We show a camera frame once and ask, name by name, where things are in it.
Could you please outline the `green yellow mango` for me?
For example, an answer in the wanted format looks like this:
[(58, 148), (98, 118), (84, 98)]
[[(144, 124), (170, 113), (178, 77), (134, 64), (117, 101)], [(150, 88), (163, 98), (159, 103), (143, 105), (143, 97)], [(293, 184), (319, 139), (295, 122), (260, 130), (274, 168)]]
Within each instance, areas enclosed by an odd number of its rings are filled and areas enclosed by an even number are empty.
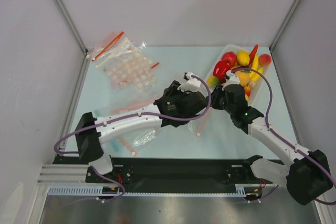
[(220, 85), (220, 80), (216, 76), (210, 76), (206, 83), (210, 89), (214, 89), (217, 85)]

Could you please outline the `orange fruit with leaf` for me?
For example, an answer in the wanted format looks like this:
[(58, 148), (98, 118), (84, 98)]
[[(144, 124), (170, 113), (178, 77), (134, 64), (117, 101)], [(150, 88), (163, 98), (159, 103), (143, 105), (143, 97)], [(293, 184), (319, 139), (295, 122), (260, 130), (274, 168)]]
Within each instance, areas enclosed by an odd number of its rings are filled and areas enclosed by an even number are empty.
[(250, 81), (250, 74), (247, 71), (237, 71), (235, 75), (239, 78), (239, 83), (241, 86), (248, 85)]

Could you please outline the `clear pink-zip bag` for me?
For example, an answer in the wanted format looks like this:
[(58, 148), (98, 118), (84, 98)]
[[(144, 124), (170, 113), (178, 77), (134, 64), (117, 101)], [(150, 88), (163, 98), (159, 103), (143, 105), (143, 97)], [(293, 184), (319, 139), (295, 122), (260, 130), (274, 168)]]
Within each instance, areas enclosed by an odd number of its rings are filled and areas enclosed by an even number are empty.
[[(151, 103), (153, 103), (154, 100), (147, 100), (141, 103), (137, 103), (137, 104), (129, 104), (126, 106), (123, 106), (121, 108), (113, 108), (110, 109), (110, 113), (111, 114), (117, 114), (117, 113), (124, 113), (124, 112), (130, 112), (136, 109), (140, 109), (142, 107), (145, 107)], [(200, 119), (197, 120), (192, 120), (188, 123), (188, 130), (192, 133), (194, 133), (196, 136), (200, 136), (201, 132), (210, 116), (210, 113), (212, 111), (212, 108), (209, 108), (208, 111), (205, 113), (205, 115), (203, 117), (201, 117)]]

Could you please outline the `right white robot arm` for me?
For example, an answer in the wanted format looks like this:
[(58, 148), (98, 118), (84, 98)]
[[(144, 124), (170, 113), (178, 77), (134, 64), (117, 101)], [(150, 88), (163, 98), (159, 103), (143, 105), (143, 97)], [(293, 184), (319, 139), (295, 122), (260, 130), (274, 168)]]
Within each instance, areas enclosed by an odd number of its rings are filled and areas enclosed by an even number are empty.
[(266, 123), (266, 117), (249, 106), (244, 89), (239, 84), (217, 86), (212, 93), (212, 108), (224, 110), (232, 123), (271, 150), (281, 164), (263, 157), (251, 157), (242, 169), (243, 179), (254, 183), (263, 178), (287, 189), (299, 204), (306, 205), (330, 190), (335, 181), (330, 175), (326, 155), (314, 152), (276, 133)]

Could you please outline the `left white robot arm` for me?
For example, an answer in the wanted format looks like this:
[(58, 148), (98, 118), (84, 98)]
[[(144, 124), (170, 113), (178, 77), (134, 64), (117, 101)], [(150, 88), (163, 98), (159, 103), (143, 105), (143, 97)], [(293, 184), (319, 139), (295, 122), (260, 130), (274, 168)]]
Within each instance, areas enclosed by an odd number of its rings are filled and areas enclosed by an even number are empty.
[(103, 145), (119, 136), (158, 127), (179, 127), (204, 116), (211, 104), (211, 91), (203, 95), (203, 82), (191, 78), (184, 84), (173, 81), (153, 103), (119, 115), (95, 117), (88, 112), (81, 116), (75, 138), (80, 161), (91, 165), (104, 182), (115, 178), (112, 158)]

